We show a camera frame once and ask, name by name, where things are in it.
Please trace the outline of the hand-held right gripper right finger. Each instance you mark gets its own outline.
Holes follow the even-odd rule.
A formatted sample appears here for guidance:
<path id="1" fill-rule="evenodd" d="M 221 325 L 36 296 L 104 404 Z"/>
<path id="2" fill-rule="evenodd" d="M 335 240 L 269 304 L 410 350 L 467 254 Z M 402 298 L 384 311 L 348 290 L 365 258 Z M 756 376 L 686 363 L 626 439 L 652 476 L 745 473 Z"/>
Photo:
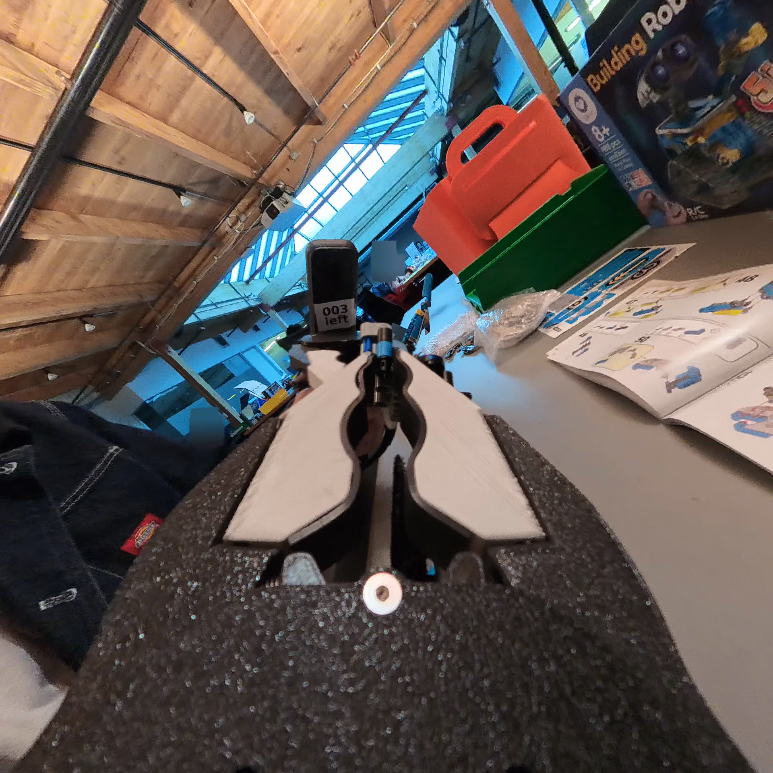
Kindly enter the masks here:
<path id="1" fill-rule="evenodd" d="M 482 544 L 543 539 L 544 529 L 483 411 L 404 351 L 403 418 L 414 420 L 408 483 L 425 512 Z"/>

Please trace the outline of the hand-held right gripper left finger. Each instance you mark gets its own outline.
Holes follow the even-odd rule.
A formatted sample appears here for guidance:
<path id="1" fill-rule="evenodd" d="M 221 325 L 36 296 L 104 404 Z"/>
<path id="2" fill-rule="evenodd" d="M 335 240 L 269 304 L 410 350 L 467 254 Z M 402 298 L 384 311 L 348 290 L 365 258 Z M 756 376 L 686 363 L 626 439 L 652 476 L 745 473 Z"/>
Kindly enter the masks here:
<path id="1" fill-rule="evenodd" d="M 361 404 L 359 356 L 287 411 L 224 533 L 224 542 L 293 546 L 353 504 L 360 463 L 348 435 Z"/>

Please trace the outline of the black gear brick assembly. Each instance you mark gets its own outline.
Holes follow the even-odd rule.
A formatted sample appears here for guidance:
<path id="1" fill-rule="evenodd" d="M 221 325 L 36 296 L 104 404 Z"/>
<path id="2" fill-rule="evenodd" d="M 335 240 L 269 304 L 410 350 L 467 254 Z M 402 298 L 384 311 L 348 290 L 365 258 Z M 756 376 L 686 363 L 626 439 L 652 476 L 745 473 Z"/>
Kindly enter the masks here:
<path id="1" fill-rule="evenodd" d="M 394 332 L 402 331 L 392 324 L 364 322 L 360 328 L 363 353 L 372 353 L 373 361 L 362 377 L 366 390 L 365 405 L 369 418 L 381 418 L 386 429 L 396 430 L 399 418 L 395 387 L 395 355 L 406 346 Z"/>

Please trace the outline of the grey desk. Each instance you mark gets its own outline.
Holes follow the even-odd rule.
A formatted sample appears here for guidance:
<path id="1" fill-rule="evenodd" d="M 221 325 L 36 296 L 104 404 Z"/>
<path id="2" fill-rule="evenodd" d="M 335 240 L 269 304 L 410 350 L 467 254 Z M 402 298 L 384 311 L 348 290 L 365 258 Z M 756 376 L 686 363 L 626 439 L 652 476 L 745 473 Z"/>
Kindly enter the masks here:
<path id="1" fill-rule="evenodd" d="M 548 362 L 535 333 L 458 387 L 592 502 L 641 570 L 684 662 L 758 771 L 771 771 L 771 475 L 714 440 Z"/>

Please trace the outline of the clear plastic bag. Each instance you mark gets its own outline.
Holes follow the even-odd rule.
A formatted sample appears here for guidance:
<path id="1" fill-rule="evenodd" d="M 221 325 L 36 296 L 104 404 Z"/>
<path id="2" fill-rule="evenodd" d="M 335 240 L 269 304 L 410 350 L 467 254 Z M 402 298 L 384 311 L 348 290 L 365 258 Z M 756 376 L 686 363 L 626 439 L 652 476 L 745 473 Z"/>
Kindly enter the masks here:
<path id="1" fill-rule="evenodd" d="M 562 298 L 556 290 L 518 294 L 478 316 L 473 345 L 497 362 L 505 351 L 522 342 L 543 322 L 552 304 Z"/>
<path id="2" fill-rule="evenodd" d="M 446 328 L 424 340 L 421 353 L 436 355 L 444 361 L 452 361 L 456 355 L 469 355 L 478 350 L 475 343 L 479 314 L 475 310 L 465 311 Z"/>

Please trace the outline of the blue built toy robot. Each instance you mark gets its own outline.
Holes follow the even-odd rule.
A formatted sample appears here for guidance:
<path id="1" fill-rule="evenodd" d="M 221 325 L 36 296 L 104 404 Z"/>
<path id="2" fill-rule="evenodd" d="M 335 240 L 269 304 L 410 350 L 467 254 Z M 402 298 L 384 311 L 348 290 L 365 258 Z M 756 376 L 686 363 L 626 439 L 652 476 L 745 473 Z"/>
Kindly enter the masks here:
<path id="1" fill-rule="evenodd" d="M 430 333 L 430 307 L 434 279 L 426 274 L 421 287 L 421 300 L 418 310 L 413 314 L 402 337 L 402 343 L 409 353 L 414 353 L 422 334 Z"/>

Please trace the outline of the green plastic bin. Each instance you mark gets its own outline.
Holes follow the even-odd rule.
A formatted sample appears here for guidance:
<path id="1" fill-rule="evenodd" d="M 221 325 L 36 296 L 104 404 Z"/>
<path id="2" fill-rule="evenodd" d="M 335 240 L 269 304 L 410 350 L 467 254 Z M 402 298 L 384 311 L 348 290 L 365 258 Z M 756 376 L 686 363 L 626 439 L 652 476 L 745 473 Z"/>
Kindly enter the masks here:
<path id="1" fill-rule="evenodd" d="M 519 293 L 557 289 L 645 224 L 614 174 L 598 166 L 460 271 L 461 290 L 485 312 Z"/>

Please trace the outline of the blue sticker sheet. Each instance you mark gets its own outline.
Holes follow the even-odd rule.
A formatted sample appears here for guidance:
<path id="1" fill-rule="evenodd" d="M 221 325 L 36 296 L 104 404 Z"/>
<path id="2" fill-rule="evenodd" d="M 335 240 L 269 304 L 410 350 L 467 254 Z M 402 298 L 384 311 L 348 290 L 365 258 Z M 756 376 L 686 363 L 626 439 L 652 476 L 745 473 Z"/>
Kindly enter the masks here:
<path id="1" fill-rule="evenodd" d="M 538 330 L 557 338 L 693 247 L 694 243 L 627 247 L 589 271 L 550 305 Z"/>

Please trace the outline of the orange plastic tote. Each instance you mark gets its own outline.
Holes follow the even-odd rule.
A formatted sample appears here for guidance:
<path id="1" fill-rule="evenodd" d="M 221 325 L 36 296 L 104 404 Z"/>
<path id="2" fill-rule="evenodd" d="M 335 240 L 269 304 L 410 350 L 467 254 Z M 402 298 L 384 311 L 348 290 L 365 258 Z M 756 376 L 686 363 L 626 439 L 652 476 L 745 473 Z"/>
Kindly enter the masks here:
<path id="1" fill-rule="evenodd" d="M 539 95 L 520 111 L 483 111 L 452 140 L 446 169 L 413 227 L 459 275 L 591 167 L 553 104 Z"/>

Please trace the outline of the person's denim jacket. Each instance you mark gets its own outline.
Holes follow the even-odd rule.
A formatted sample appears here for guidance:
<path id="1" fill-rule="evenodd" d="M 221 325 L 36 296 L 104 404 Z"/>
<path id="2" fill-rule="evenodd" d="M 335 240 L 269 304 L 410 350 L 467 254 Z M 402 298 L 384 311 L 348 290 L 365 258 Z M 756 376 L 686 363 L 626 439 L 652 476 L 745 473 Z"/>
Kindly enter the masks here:
<path id="1" fill-rule="evenodd" d="M 220 449 L 2 401 L 1 456 L 2 613 L 77 671 L 134 559 Z"/>

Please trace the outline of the building instruction booklet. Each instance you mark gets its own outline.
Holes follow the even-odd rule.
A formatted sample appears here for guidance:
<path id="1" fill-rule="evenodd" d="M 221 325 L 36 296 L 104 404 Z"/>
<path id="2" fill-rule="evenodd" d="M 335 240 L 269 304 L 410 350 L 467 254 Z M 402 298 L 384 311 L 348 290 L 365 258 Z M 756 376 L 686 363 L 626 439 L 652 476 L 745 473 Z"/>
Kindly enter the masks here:
<path id="1" fill-rule="evenodd" d="M 772 266 L 651 281 L 546 358 L 772 472 Z"/>

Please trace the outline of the person's white shirt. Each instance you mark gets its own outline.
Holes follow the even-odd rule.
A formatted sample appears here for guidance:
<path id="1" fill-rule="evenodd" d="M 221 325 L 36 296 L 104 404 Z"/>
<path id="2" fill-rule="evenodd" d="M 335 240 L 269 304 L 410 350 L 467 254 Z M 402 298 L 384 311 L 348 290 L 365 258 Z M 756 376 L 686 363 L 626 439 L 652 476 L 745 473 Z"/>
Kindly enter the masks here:
<path id="1" fill-rule="evenodd" d="M 72 670 L 46 647 L 1 637 L 1 771 L 12 771 L 60 709 Z"/>

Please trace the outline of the toy kit box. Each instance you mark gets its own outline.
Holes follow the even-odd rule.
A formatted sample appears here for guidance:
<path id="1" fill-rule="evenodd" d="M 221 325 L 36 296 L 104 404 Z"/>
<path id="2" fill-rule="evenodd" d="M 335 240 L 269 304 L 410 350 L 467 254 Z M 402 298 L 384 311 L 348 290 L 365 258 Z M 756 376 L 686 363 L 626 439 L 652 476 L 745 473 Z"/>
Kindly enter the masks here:
<path id="1" fill-rule="evenodd" d="M 771 210 L 772 2 L 629 2 L 560 102 L 652 227 Z"/>

